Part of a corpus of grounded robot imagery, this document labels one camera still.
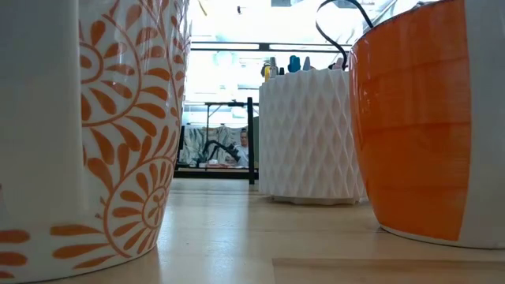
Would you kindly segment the orange mug with white handle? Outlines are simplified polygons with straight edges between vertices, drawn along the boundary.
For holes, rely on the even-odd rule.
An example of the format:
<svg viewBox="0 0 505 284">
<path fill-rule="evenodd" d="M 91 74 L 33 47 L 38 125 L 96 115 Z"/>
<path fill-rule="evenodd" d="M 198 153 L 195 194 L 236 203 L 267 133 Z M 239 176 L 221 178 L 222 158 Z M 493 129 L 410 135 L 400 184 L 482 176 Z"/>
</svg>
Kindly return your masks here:
<svg viewBox="0 0 505 284">
<path fill-rule="evenodd" d="M 358 163 L 380 226 L 505 249 L 505 0 L 438 0 L 350 52 Z"/>
</svg>

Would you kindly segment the white mug orange floral pattern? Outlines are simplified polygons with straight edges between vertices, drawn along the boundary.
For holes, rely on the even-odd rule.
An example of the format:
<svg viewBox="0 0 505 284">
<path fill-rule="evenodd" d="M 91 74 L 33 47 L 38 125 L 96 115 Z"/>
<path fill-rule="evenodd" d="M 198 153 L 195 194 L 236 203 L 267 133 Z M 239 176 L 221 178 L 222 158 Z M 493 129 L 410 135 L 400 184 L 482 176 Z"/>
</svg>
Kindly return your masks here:
<svg viewBox="0 0 505 284">
<path fill-rule="evenodd" d="M 189 0 L 0 0 L 0 284 L 156 246 L 174 175 Z"/>
</svg>

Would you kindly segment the person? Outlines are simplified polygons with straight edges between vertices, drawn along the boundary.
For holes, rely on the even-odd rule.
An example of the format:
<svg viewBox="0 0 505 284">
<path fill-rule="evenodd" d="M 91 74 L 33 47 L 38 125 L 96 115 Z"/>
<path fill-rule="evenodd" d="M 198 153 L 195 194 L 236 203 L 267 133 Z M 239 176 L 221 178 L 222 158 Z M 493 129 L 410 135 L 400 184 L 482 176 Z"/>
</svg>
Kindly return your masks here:
<svg viewBox="0 0 505 284">
<path fill-rule="evenodd" d="M 240 144 L 234 149 L 237 151 L 237 165 L 245 168 L 249 167 L 249 140 L 247 129 L 242 129 L 240 133 Z"/>
</svg>

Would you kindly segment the leaf pattern cloth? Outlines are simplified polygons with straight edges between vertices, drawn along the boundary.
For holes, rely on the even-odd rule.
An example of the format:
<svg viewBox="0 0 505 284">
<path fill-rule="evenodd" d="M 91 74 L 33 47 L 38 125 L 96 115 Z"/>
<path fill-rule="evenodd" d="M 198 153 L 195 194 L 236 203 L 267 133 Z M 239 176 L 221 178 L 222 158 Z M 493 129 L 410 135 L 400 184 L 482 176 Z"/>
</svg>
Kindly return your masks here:
<svg viewBox="0 0 505 284">
<path fill-rule="evenodd" d="M 208 140 L 217 140 L 218 142 L 229 146 L 240 144 L 240 133 L 242 129 L 233 129 L 226 126 L 218 128 L 192 127 L 185 128 L 183 148 L 179 156 L 179 162 L 189 167 L 220 167 L 220 168 L 245 168 L 238 166 L 237 162 L 229 157 L 225 152 L 218 151 L 219 161 L 203 161 L 202 151 Z"/>
</svg>

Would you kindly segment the white textured pen holder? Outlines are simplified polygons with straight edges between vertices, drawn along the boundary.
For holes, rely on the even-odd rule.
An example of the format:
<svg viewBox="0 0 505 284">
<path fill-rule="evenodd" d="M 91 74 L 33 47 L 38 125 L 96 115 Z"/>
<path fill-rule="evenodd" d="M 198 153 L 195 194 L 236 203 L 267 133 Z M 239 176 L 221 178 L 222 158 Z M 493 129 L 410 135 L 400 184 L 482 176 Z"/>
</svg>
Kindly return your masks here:
<svg viewBox="0 0 505 284">
<path fill-rule="evenodd" d="M 341 69 L 277 76 L 260 87 L 259 190 L 294 204 L 368 199 Z"/>
</svg>

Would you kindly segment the black background workbench frame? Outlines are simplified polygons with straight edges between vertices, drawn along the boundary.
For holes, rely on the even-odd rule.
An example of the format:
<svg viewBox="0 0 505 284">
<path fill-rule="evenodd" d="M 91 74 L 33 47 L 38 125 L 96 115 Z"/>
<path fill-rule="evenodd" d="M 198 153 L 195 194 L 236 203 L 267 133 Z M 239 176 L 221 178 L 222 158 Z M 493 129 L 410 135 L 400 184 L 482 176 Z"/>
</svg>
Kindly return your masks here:
<svg viewBox="0 0 505 284">
<path fill-rule="evenodd" d="M 255 135 L 255 119 L 258 115 L 258 104 L 253 103 L 253 128 Z M 185 135 L 185 128 L 192 127 L 206 127 L 218 128 L 226 126 L 233 129 L 247 129 L 248 132 L 248 113 L 247 102 L 238 102 L 232 100 L 229 102 L 205 102 L 205 103 L 188 103 L 185 107 L 183 115 L 183 137 L 181 142 L 181 150 L 183 148 L 183 140 Z M 203 169 L 220 168 L 220 167 L 205 167 Z"/>
</svg>

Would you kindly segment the black aluminium table frame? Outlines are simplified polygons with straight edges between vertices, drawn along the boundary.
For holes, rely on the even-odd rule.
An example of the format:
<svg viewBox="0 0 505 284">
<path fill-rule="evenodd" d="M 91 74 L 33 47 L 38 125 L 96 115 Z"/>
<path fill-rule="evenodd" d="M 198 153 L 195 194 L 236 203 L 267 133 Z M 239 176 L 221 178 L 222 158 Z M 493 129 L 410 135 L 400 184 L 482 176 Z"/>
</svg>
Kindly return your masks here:
<svg viewBox="0 0 505 284">
<path fill-rule="evenodd" d="M 247 169 L 232 168 L 179 168 L 174 171 L 175 178 L 202 178 L 202 179 L 249 179 Z"/>
</svg>

